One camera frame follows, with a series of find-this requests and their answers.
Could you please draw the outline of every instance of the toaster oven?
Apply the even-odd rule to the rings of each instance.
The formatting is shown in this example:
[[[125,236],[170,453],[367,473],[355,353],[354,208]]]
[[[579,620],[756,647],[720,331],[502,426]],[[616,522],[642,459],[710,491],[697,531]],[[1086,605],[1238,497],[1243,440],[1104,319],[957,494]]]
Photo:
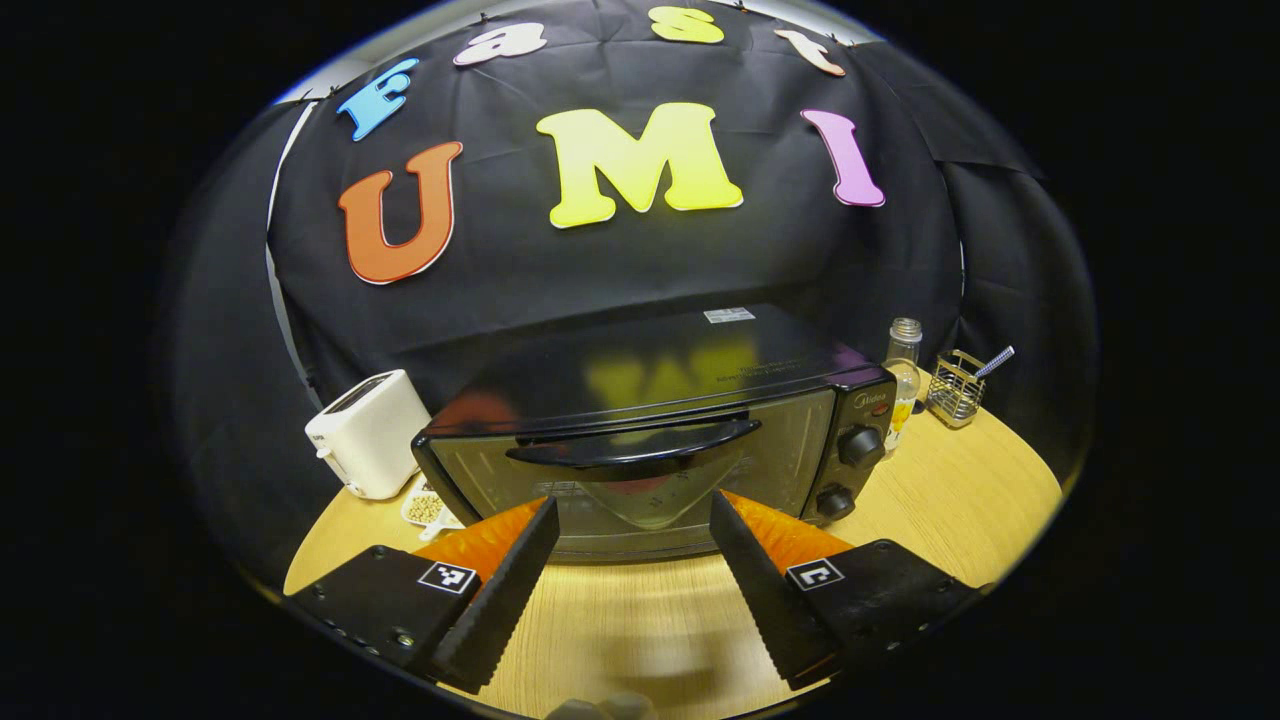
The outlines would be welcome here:
[[[545,334],[485,366],[411,446],[463,523],[541,496],[553,560],[716,550],[724,488],[815,525],[876,462],[895,379],[772,305]]]

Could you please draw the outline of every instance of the glass bottle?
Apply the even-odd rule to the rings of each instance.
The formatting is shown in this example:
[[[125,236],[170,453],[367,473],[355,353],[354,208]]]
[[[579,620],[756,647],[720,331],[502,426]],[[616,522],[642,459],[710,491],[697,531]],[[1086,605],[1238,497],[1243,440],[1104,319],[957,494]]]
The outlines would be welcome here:
[[[884,436],[884,451],[892,452],[902,438],[902,427],[915,407],[915,396],[920,389],[920,338],[924,333],[920,322],[911,318],[895,318],[888,328],[888,351],[884,354],[884,369],[897,379],[897,393],[893,400],[893,416]]]

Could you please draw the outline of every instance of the pink letter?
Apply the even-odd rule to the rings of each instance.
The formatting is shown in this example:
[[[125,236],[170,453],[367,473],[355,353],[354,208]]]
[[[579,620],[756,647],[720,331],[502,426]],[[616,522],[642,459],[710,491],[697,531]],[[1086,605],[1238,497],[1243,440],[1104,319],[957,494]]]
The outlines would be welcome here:
[[[823,110],[801,110],[800,117],[818,128],[818,135],[827,143],[827,152],[836,165],[836,200],[845,205],[879,208],[884,204],[884,193],[872,182],[867,163],[854,140],[854,122],[844,115]]]

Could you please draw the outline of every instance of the letter m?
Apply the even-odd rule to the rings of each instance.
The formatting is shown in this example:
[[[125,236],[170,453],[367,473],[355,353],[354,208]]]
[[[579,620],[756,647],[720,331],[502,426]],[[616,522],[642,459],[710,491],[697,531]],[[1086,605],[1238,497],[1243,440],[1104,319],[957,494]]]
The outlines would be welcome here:
[[[695,102],[666,102],[649,117],[640,140],[599,110],[570,110],[543,118],[538,132],[556,140],[561,202],[552,208],[557,228],[599,223],[617,204],[600,195],[595,170],[608,178],[637,213],[653,206],[662,169],[671,165],[671,188],[663,196],[676,210],[736,208],[742,191],[728,182],[716,141],[716,111]]]

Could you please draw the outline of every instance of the oven control knob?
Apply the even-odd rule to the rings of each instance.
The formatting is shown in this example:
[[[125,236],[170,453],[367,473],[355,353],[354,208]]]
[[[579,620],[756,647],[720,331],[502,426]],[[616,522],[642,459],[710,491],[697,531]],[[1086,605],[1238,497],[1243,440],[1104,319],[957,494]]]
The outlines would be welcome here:
[[[855,470],[870,470],[884,457],[884,443],[876,428],[855,427],[840,437],[840,461]]]
[[[844,487],[836,486],[818,493],[818,512],[828,520],[838,520],[854,511],[854,493]]]

